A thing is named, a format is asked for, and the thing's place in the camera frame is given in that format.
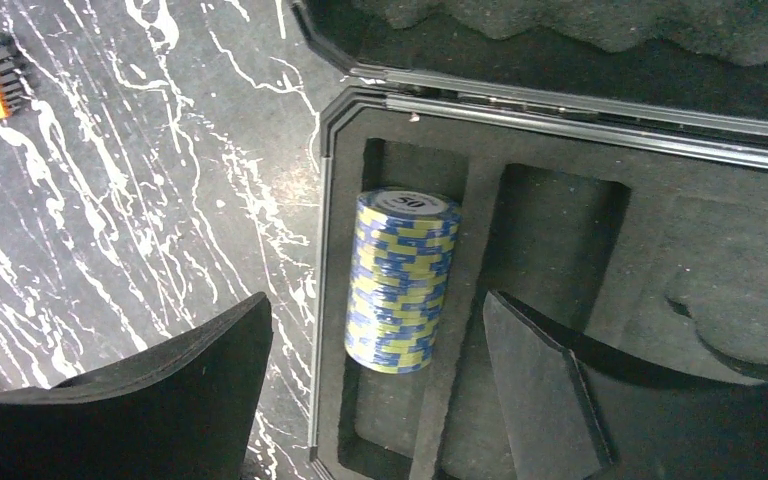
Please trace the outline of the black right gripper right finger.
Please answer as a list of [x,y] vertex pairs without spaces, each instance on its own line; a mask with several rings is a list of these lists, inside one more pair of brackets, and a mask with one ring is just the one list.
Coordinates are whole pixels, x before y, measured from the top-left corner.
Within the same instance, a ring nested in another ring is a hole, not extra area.
[[521,479],[768,479],[768,382],[625,353],[491,290],[486,342]]

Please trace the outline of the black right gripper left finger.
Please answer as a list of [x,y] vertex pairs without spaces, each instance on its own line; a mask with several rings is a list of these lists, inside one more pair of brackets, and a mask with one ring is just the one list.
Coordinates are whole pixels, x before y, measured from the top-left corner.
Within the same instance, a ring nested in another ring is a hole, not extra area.
[[257,293],[51,388],[0,392],[0,479],[237,479],[273,340]]

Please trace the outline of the yellow blue poker chip stack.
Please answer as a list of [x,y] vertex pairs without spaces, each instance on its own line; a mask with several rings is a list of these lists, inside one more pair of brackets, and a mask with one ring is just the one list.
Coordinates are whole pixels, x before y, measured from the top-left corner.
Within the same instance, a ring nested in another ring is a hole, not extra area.
[[350,358],[396,375],[430,363],[461,219],[459,204],[435,193],[384,187],[358,196],[344,329]]

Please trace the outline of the black poker set case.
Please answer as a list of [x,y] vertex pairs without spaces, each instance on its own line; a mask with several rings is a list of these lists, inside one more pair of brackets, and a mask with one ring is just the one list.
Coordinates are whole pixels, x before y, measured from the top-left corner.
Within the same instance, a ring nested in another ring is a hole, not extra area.
[[[507,293],[643,360],[768,382],[768,1],[296,1],[361,80],[325,110],[313,416],[321,479],[521,479],[483,305]],[[462,220],[434,352],[344,348],[359,194]]]

